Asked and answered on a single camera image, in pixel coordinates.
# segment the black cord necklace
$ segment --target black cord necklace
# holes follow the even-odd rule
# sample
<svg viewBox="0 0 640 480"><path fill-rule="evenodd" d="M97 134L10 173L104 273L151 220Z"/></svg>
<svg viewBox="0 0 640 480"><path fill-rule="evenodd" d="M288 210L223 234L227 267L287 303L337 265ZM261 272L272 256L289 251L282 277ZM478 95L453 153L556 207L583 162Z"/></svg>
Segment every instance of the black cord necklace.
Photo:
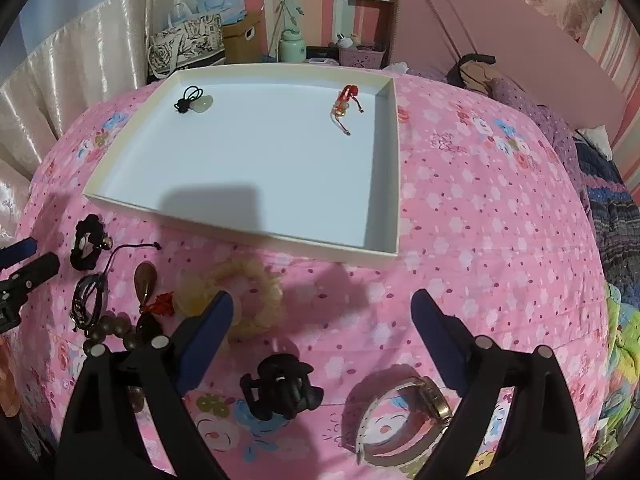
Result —
<svg viewBox="0 0 640 480"><path fill-rule="evenodd" d="M69 316L74 323L74 332L78 329L84 330L84 335L88 337L91 329L98 323L100 314L102 312L102 304L104 301L104 289L107 285L107 273L113 262L113 257L120 249L124 248L141 248L141 247L153 247L156 250L160 250L160 244L154 242L152 244L124 244L116 247L113 253L109 256L107 264L104 266L104 270L96 274L88 274L83 276L76 285L74 296L71 304L71 311ZM91 295L95 292L95 304L94 310L91 315L86 310L86 304L89 301Z"/></svg>
<svg viewBox="0 0 640 480"><path fill-rule="evenodd" d="M204 90L202 88L196 85L189 86L184 91L184 94L182 94L182 99L178 99L178 102L174 105L174 108L178 110L178 113L185 114L189 111L191 103L196 99L200 99L203 94Z"/></svg>

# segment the wristwatch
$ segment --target wristwatch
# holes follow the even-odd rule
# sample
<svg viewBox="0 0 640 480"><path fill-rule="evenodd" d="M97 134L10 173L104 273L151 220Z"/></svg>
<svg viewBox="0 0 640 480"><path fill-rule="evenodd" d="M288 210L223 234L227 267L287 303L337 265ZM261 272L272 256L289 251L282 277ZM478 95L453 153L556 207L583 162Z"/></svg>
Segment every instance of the wristwatch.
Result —
<svg viewBox="0 0 640 480"><path fill-rule="evenodd" d="M364 437L369 425L369 419L374 410L380 405L385 397L390 396L404 388L414 386L418 388L420 400L424 402L425 412L433 420L434 424L429 431L413 444L409 449L396 454L376 455L366 449ZM413 462L422 456L437 440L444 434L452 418L451 409L447 399L442 395L439 387L428 377L410 378L402 383L396 384L391 389L376 396L370 403L369 407L360 421L358 434L356 437L356 460L358 464L362 462L370 463L379 467L398 467Z"/></svg>

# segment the black cord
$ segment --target black cord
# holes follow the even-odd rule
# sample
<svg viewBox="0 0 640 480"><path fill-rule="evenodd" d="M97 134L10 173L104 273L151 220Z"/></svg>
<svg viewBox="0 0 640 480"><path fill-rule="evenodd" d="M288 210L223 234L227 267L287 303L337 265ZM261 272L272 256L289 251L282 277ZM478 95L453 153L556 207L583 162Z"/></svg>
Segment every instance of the black cord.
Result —
<svg viewBox="0 0 640 480"><path fill-rule="evenodd" d="M76 290L74 291L71 311L69 312L69 316L71 317L71 320L75 325L73 328L74 332L76 332L78 329L84 330L84 336L89 337L89 331L98 323L100 314L102 313L104 289L107 285L107 273L109 272L109 268L111 267L111 263L113 262L113 258L116 253L120 249L134 249L142 247L153 247L158 251L161 249L161 246L158 242L154 242L152 244L124 244L117 246L110 254L109 259L107 260L107 264L104 266L104 270L102 272L96 274L88 274L87 276L83 276L80 281L78 281ZM94 310L92 311L91 316L89 316L86 310L86 304L94 292L96 293Z"/></svg>
<svg viewBox="0 0 640 480"><path fill-rule="evenodd" d="M596 466L597 470L602 468L607 463L607 460L609 460L608 456L605 456L600 452L591 453L591 456L593 456L594 459L596 459L598 461L598 465Z"/></svg>
<svg viewBox="0 0 640 480"><path fill-rule="evenodd" d="M204 90L202 88L196 85L191 85L187 87L187 89L184 91L184 94L182 94L182 99L178 99L178 102L174 105L174 108L178 110L179 113L185 114L189 111L191 103L196 99L200 99L203 94Z"/></svg>
<svg viewBox="0 0 640 480"><path fill-rule="evenodd" d="M638 390L634 391L634 394L631 396L631 405L636 410L640 410L640 404L638 404Z"/></svg>

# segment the bed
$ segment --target bed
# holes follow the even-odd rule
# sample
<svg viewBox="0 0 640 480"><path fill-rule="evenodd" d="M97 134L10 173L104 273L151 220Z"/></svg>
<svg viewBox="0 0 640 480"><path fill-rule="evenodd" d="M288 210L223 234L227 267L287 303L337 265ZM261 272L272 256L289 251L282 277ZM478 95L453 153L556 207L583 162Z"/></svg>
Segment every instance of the bed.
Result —
<svg viewBox="0 0 640 480"><path fill-rule="evenodd" d="M354 425L390 378L425 374L440 383L409 318L409 298L427 288L472 333L504 348L556 349L568 379L585 446L593 440L607 387L604 277L591 227L571 181L536 125L509 107L418 76L398 76L401 123L401 256L387 270L269 253L108 214L80 190L114 136L155 89L149 86L84 113L34 176L18 236L61 256L59 275L34 291L23 322L8 337L24 407L55 440L84 360L83 336L68 306L80 273L68 261L74 228L91 212L104 217L114 243L159 241L161 253L120 254L110 272L108 305L135 320L133 273L141 261L159 272L158 292L180 275L251 256L281 276L287 319L276 329L219 352L201 385L185 398L203 437L231 478L412 478L417 464L383 470L357 465ZM510 140L519 146L511 149ZM239 279L243 306L257 302ZM164 320L171 330L176 320ZM112 336L111 348L121 342ZM325 399L286 424L260 423L246 409L239 378L273 348L309 362ZM456 405L455 394L447 392ZM490 462L510 406L500 398L476 467ZM370 428L370 442L396 430L390 406ZM148 411L138 415L153 463L170 469Z"/></svg>
<svg viewBox="0 0 640 480"><path fill-rule="evenodd" d="M416 9L422 11L419 25ZM587 460L592 474L630 433L637 416L640 212L615 164L581 140L576 147L572 132L604 124L613 138L622 120L623 95L552 20L519 0L399 0L393 30L390 61L406 62L412 73L439 78L462 55L495 56L504 79L494 83L494 98L541 128L593 219L609 283L609 387L601 431ZM631 433L626 450L638 441L638 430ZM625 454L623 450L611 465L621 463ZM615 470L612 466L607 474Z"/></svg>

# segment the pink striped wallpaper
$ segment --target pink striped wallpaper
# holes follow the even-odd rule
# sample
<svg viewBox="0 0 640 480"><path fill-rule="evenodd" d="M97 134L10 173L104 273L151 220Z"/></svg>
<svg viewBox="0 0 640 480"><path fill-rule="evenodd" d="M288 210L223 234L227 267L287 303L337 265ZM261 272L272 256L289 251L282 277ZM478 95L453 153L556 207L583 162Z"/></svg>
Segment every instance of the pink striped wallpaper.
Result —
<svg viewBox="0 0 640 480"><path fill-rule="evenodd" d="M608 134L620 175L640 205L640 36L620 3L608 0L582 43L626 98L620 130Z"/></svg>
<svg viewBox="0 0 640 480"><path fill-rule="evenodd" d="M276 1L245 0L245 4L248 10L263 9L261 33L266 51L274 33ZM345 36L355 33L362 41L385 42L388 38L391 4L364 0L291 0L292 10L297 6L304 12L298 22L309 45L327 46L330 41L335 41L338 33Z"/></svg>

